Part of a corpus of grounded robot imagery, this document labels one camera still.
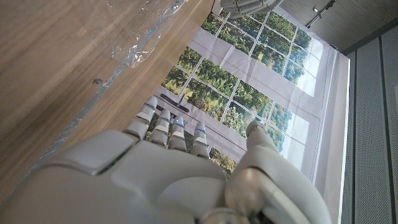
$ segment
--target clear plastic sheet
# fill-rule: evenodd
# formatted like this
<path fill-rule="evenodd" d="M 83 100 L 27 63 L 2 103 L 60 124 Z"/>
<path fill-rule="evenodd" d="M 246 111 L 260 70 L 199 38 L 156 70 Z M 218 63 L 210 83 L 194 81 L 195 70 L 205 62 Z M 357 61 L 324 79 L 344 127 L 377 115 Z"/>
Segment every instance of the clear plastic sheet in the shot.
<path fill-rule="evenodd" d="M 72 0 L 93 43 L 134 68 L 155 49 L 176 13 L 188 0 Z"/>

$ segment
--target perforated wall panel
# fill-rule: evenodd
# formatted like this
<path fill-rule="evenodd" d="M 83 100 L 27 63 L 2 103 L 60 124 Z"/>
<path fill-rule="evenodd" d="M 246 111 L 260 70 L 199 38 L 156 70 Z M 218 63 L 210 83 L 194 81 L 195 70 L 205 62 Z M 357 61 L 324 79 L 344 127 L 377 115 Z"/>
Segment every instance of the perforated wall panel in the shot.
<path fill-rule="evenodd" d="M 384 61 L 384 77 L 386 83 L 387 114 L 392 151 L 392 171 L 394 175 L 395 202 L 398 202 L 398 114 L 396 86 L 398 86 L 398 27 L 381 37 Z"/>
<path fill-rule="evenodd" d="M 355 222 L 392 223 L 379 39 L 357 50 Z"/>
<path fill-rule="evenodd" d="M 341 223 L 351 224 L 352 221 L 352 201 L 353 201 L 353 125 L 354 125 L 354 77 L 355 77 L 355 52 L 347 55 L 350 59 L 349 68 L 349 110 L 348 110 L 348 129 L 347 129 L 347 153 L 346 168 L 344 174 L 343 206 L 341 212 Z"/>

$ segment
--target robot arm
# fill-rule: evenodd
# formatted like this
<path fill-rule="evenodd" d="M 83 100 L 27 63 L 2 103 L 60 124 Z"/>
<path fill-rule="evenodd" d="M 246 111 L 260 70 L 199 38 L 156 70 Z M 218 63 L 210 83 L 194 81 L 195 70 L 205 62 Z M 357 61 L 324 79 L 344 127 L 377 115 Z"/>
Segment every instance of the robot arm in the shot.
<path fill-rule="evenodd" d="M 321 195 L 261 123 L 248 126 L 248 151 L 227 181 L 209 160 L 203 123 L 190 153 L 180 116 L 167 142 L 167 110 L 143 140 L 156 105 L 149 98 L 123 132 L 104 131 L 42 164 L 0 223 L 331 223 Z"/>
<path fill-rule="evenodd" d="M 283 0 L 221 0 L 224 11 L 230 12 L 230 18 L 236 19 L 256 13 L 267 13 L 278 7 Z"/>

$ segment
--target trees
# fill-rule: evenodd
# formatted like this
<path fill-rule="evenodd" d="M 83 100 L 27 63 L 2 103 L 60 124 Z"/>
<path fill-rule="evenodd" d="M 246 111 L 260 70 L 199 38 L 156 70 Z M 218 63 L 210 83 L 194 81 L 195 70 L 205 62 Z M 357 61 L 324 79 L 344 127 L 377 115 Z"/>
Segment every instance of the trees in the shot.
<path fill-rule="evenodd" d="M 299 78 L 305 74 L 304 68 L 295 65 L 289 60 L 286 66 L 285 78 L 296 84 L 299 82 Z"/>
<path fill-rule="evenodd" d="M 218 37 L 232 44 L 236 49 L 241 50 L 246 54 L 249 54 L 254 43 L 254 40 L 248 35 L 227 23 L 222 28 Z"/>
<path fill-rule="evenodd" d="M 267 29 L 266 27 L 262 30 L 259 41 L 276 49 L 284 55 L 289 54 L 290 42 L 287 39 L 283 38 L 281 35 Z"/>
<path fill-rule="evenodd" d="M 166 79 L 163 81 L 162 87 L 171 91 L 175 95 L 178 95 L 187 79 L 188 74 L 177 67 L 173 67 Z"/>
<path fill-rule="evenodd" d="M 243 81 L 238 85 L 233 100 L 265 119 L 268 117 L 272 105 L 268 96 Z"/>
<path fill-rule="evenodd" d="M 238 80 L 238 78 L 205 58 L 198 67 L 196 76 L 227 96 L 232 94 L 232 90 Z"/>
<path fill-rule="evenodd" d="M 203 110 L 218 121 L 221 119 L 228 102 L 227 98 L 195 79 L 191 79 L 183 92 L 188 103 Z"/>
<path fill-rule="evenodd" d="M 187 47 L 178 59 L 177 65 L 192 73 L 193 68 L 197 65 L 201 55 L 191 48 Z"/>
<path fill-rule="evenodd" d="M 260 23 L 254 21 L 253 19 L 251 19 L 248 16 L 240 17 L 237 19 L 228 18 L 228 22 L 241 28 L 243 31 L 245 31 L 247 34 L 249 34 L 253 38 L 257 37 L 257 34 L 259 33 L 260 28 L 261 28 Z"/>
<path fill-rule="evenodd" d="M 262 45 L 257 44 L 251 55 L 252 58 L 257 59 L 273 71 L 283 74 L 286 58 L 276 51 Z"/>
<path fill-rule="evenodd" d="M 226 178 L 229 178 L 238 163 L 230 159 L 228 156 L 220 153 L 215 148 L 210 149 L 209 155 L 210 160 L 218 164 L 223 170 Z"/>
<path fill-rule="evenodd" d="M 272 141 L 274 142 L 276 148 L 278 149 L 278 152 L 282 152 L 285 135 L 271 127 L 268 128 L 267 132 L 269 137 L 271 137 Z"/>
<path fill-rule="evenodd" d="M 296 26 L 275 12 L 271 11 L 266 24 L 289 40 L 293 39 Z"/>
<path fill-rule="evenodd" d="M 259 22 L 263 23 L 264 19 L 267 17 L 267 13 L 256 13 L 251 15 L 254 19 L 257 19 Z"/>
<path fill-rule="evenodd" d="M 236 131 L 238 134 L 242 135 L 243 137 L 246 136 L 246 133 L 244 132 L 243 114 L 238 113 L 236 111 L 235 106 L 230 106 L 228 108 L 223 124 L 231 128 L 232 130 Z"/>
<path fill-rule="evenodd" d="M 222 23 L 223 21 L 221 19 L 215 17 L 212 13 L 210 13 L 201 25 L 201 27 L 204 28 L 207 32 L 215 35 Z"/>
<path fill-rule="evenodd" d="M 277 128 L 286 131 L 292 117 L 293 114 L 291 111 L 276 103 L 272 110 L 270 123 L 275 125 Z"/>
<path fill-rule="evenodd" d="M 294 43 L 298 46 L 308 50 L 312 37 L 308 35 L 304 30 L 298 29 Z"/>

